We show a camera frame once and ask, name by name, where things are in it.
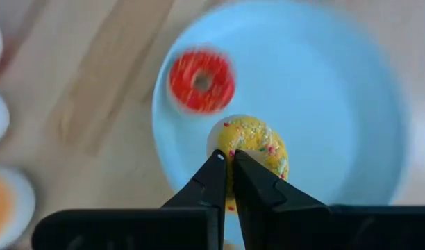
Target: red frosting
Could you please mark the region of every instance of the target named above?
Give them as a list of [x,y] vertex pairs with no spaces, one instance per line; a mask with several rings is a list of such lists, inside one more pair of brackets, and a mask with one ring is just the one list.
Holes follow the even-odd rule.
[[[203,90],[194,86],[199,76],[208,82]],[[207,49],[186,51],[170,69],[169,91],[182,108],[195,113],[220,111],[229,104],[235,91],[231,66],[220,53]]]

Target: wooden table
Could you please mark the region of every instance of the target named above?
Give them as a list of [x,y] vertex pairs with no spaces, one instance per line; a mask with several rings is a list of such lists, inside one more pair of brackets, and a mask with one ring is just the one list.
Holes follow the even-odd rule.
[[[221,2],[0,0],[11,48],[0,93],[12,119],[0,164],[33,180],[35,221],[64,208],[158,207],[172,196],[153,145],[153,85],[176,36]],[[425,0],[327,3],[391,55],[413,111],[397,203],[425,203]]]

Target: plate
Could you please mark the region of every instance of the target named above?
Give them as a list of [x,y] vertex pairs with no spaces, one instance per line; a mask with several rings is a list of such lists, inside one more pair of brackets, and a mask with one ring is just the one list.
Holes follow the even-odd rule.
[[[208,45],[228,54],[236,91],[217,115],[177,112],[167,99],[169,67],[181,51]],[[179,191],[206,160],[217,121],[251,115],[285,140],[288,181],[332,204],[387,204],[406,165],[406,109],[397,80],[362,31],[325,7],[248,1],[215,9],[175,41],[153,94],[156,149]],[[238,217],[225,238],[242,244]]]

